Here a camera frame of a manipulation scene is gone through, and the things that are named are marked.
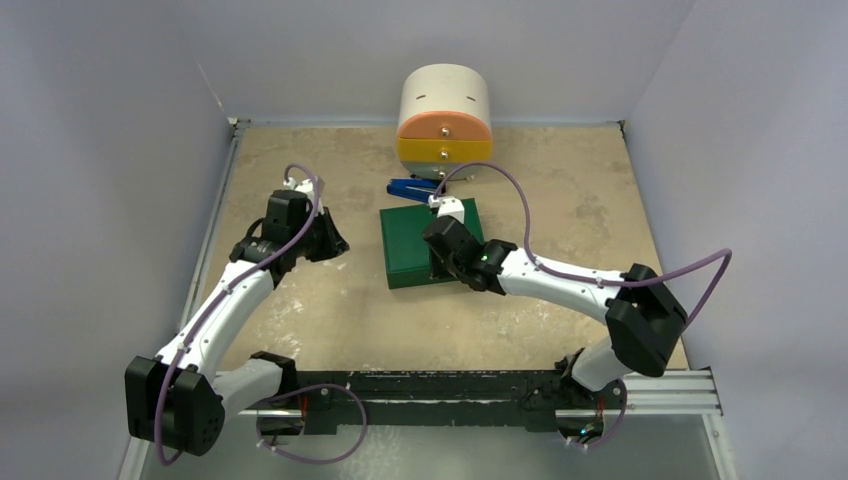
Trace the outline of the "green jewelry box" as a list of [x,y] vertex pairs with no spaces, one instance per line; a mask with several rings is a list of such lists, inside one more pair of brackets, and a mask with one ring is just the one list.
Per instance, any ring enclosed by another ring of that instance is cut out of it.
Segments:
[[441,267],[431,265],[431,251],[422,238],[423,231],[435,218],[436,214],[426,204],[379,211],[390,290],[456,281]]

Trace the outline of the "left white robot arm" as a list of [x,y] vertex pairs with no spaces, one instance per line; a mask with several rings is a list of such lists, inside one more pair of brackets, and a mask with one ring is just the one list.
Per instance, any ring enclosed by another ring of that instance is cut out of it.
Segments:
[[320,192],[309,180],[274,191],[265,215],[233,246],[201,309],[156,355],[129,363],[124,385],[132,437],[202,456],[241,411],[261,400],[275,409],[295,402],[291,358],[259,351],[235,370],[219,368],[247,319],[298,260],[320,263],[348,251]]

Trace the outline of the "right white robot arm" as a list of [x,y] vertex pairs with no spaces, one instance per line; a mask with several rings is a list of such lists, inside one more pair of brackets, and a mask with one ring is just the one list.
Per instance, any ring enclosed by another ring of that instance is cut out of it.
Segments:
[[687,314],[651,268],[634,264],[619,272],[558,263],[566,274],[560,278],[514,243],[479,242],[451,216],[433,220],[423,239],[440,268],[474,291],[543,300],[606,327],[606,337],[579,351],[565,369],[561,392],[569,404],[588,405],[629,373],[664,375]]

